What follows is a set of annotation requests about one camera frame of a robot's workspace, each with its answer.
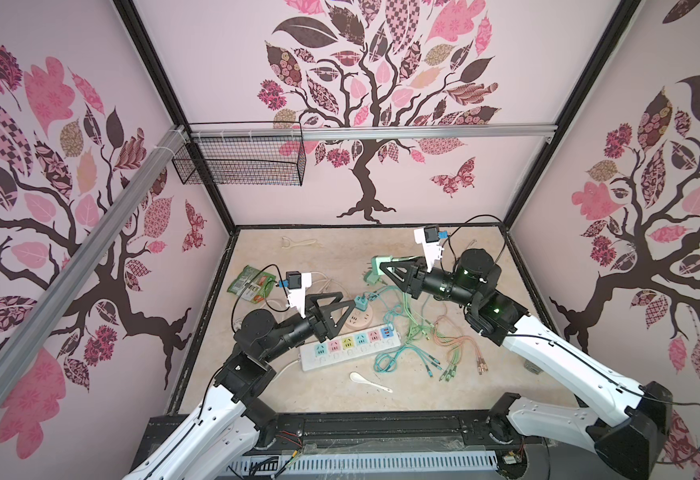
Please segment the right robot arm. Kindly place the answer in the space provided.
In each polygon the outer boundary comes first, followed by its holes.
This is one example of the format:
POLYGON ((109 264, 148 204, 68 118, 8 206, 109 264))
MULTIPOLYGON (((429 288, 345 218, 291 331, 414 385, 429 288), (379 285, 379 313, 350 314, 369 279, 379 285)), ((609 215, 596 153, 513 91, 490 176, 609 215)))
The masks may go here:
POLYGON ((560 407, 506 393, 488 422, 495 440, 545 437, 596 454, 627 479, 651 476, 671 429, 671 392, 594 360, 501 293, 501 268, 485 250, 467 250, 452 272, 428 257, 383 257, 372 270, 412 298, 427 293, 463 307, 474 331, 530 361, 583 402, 577 408, 560 407))

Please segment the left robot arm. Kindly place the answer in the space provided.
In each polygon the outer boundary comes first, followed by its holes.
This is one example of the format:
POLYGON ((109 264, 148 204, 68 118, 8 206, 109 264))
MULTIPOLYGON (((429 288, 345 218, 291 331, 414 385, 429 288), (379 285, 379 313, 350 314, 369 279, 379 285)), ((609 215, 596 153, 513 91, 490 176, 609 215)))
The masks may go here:
POLYGON ((271 362, 312 337, 335 338, 354 309, 354 300, 335 292, 308 295, 305 312, 281 322, 267 309, 249 312, 198 407, 126 477, 215 479, 261 437, 272 442, 277 414, 259 399, 276 377, 271 362))

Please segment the teal USB charger plug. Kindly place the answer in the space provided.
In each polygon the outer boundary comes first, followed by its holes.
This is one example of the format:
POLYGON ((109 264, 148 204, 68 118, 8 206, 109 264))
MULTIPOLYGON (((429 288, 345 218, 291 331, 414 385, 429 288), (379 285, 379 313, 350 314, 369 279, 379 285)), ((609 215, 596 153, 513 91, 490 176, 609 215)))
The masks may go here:
POLYGON ((366 293, 358 295, 354 299, 355 308, 361 312, 365 312, 369 308, 369 297, 366 293))

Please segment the green USB charger plug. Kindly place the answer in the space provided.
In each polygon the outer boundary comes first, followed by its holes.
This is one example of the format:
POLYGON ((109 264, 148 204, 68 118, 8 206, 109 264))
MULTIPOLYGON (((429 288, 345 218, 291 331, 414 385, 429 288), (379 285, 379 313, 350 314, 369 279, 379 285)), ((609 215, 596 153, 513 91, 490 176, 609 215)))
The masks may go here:
POLYGON ((386 256, 375 256, 371 259, 370 269, 364 275, 364 281, 367 285, 374 285, 380 281, 383 276, 381 264, 389 261, 390 257, 386 256))

